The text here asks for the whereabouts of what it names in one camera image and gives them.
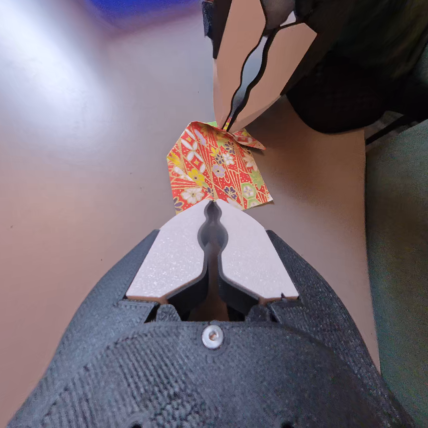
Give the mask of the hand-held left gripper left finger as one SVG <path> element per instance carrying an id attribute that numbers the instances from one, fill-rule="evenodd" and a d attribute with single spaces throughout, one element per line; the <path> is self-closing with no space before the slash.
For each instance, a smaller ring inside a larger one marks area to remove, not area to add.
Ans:
<path id="1" fill-rule="evenodd" d="M 206 299 L 209 256 L 203 231 L 210 206 L 211 200 L 202 200 L 159 229 L 126 291 L 127 299 L 171 304 L 181 316 Z"/>

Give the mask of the green backed red floral paper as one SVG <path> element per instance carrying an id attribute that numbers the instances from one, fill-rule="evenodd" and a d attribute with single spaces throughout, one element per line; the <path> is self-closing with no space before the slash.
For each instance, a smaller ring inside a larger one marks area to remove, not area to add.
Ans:
<path id="1" fill-rule="evenodd" d="M 175 213 L 202 200 L 240 210 L 271 202 L 252 148 L 265 150 L 245 129 L 231 134 L 216 122 L 191 122 L 167 156 Z"/>

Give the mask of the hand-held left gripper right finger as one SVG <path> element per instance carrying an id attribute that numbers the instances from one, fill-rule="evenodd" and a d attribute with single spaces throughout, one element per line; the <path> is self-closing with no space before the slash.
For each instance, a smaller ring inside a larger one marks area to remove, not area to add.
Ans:
<path id="1" fill-rule="evenodd" d="M 246 317 L 257 305 L 282 299 L 295 301 L 299 293 L 267 230 L 253 217 L 217 200 L 218 287 L 233 313 Z"/>

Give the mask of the dark green cloth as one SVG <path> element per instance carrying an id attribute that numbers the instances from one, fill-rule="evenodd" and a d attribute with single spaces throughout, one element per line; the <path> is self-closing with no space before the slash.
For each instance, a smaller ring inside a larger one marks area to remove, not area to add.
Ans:
<path id="1" fill-rule="evenodd" d="M 428 121 L 366 153 L 368 274 L 381 373 L 428 422 Z"/>

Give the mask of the person's right forearm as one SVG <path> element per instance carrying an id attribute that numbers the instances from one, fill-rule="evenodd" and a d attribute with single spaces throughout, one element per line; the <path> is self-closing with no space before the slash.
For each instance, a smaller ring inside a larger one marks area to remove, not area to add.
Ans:
<path id="1" fill-rule="evenodd" d="M 427 83 L 413 75 L 427 47 L 426 0 L 356 1 L 331 51 L 391 81 L 386 110 L 427 119 Z"/>

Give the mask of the black textured pad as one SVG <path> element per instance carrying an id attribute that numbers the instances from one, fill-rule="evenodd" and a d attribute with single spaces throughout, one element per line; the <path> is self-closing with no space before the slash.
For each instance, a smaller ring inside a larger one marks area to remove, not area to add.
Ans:
<path id="1" fill-rule="evenodd" d="M 286 98 L 310 128 L 336 134 L 377 121 L 386 110 L 390 85 L 389 79 L 329 52 Z"/>

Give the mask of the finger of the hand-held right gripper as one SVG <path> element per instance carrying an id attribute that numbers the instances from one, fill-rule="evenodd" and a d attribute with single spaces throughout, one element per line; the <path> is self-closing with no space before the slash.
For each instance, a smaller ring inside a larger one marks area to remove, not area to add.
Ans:
<path id="1" fill-rule="evenodd" d="M 213 59 L 213 107 L 219 129 L 238 131 L 262 110 L 253 102 L 255 88 L 266 68 L 260 57 L 259 69 L 247 83 L 245 67 L 258 49 L 267 23 L 262 1 L 231 1 L 217 57 Z"/>
<path id="2" fill-rule="evenodd" d="M 268 38 L 260 71 L 249 84 L 228 131 L 246 127 L 278 100 L 316 36 L 307 24 L 298 23 L 280 27 Z"/>

